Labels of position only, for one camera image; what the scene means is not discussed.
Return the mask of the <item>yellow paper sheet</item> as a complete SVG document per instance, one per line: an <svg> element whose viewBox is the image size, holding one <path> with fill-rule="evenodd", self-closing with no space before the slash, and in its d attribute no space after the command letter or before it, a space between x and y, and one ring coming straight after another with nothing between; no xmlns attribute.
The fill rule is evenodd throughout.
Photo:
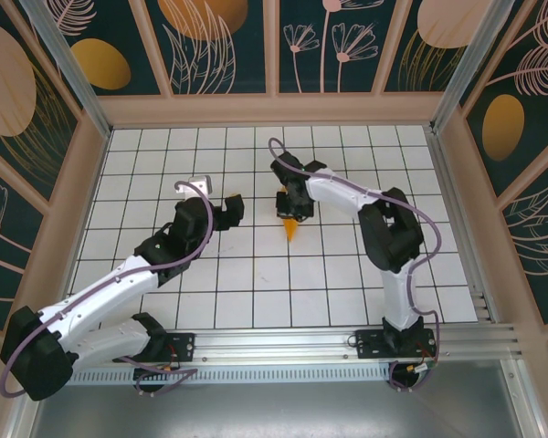
<svg viewBox="0 0 548 438"><path fill-rule="evenodd" d="M296 219L294 209L294 204L287 189L282 187L277 194L277 213L282 220L289 243L293 240L299 227L299 221Z"/></svg>

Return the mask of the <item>grey metal base sheet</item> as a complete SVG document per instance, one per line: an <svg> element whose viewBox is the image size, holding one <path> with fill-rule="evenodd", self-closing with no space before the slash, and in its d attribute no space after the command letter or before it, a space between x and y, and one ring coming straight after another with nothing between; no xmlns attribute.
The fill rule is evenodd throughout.
<svg viewBox="0 0 548 438"><path fill-rule="evenodd" d="M185 385L160 398L71 387L31 438L522 438L504 397L400 394L380 382Z"/></svg>

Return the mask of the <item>long aluminium base rail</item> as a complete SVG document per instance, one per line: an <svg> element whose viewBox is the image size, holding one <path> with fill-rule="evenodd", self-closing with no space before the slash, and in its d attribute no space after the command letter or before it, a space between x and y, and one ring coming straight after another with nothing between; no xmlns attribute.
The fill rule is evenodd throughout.
<svg viewBox="0 0 548 438"><path fill-rule="evenodd" d="M379 327L169 330L195 335L193 359L208 364L275 364L367 360L413 361L421 357L439 362L513 360L522 347L506 324L444 324L427 326L418 339L394 353ZM135 321L93 330L67 346L78 354L77 369L106 364L142 352L150 337Z"/></svg>

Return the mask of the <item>aluminium side rail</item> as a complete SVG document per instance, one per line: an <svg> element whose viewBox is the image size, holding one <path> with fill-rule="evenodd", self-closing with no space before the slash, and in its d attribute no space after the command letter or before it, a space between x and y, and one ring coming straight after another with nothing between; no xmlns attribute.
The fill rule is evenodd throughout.
<svg viewBox="0 0 548 438"><path fill-rule="evenodd" d="M457 244L461 264L469 284L469 292L477 301L476 312L480 323L499 323L499 315L489 291L489 285L484 278L479 257L474 248L474 239L469 226L469 220L456 185L456 181L448 163L448 158L440 138L433 132L426 134L427 145L441 186L448 218Z"/></svg>

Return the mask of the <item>aluminium frame post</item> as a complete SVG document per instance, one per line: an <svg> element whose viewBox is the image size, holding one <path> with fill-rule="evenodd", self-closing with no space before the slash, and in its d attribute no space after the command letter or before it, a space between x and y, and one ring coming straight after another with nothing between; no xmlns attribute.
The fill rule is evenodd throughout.
<svg viewBox="0 0 548 438"><path fill-rule="evenodd" d="M99 134L107 140L111 135L109 124L98 98L83 74L78 61L72 54L69 44L58 30L42 0L20 0L29 20L35 25L38 34L49 52L58 62L69 85L87 111Z"/></svg>
<svg viewBox="0 0 548 438"><path fill-rule="evenodd" d="M491 0L430 121L430 131L435 136L438 136L446 127L462 95L506 22L513 4L514 0Z"/></svg>

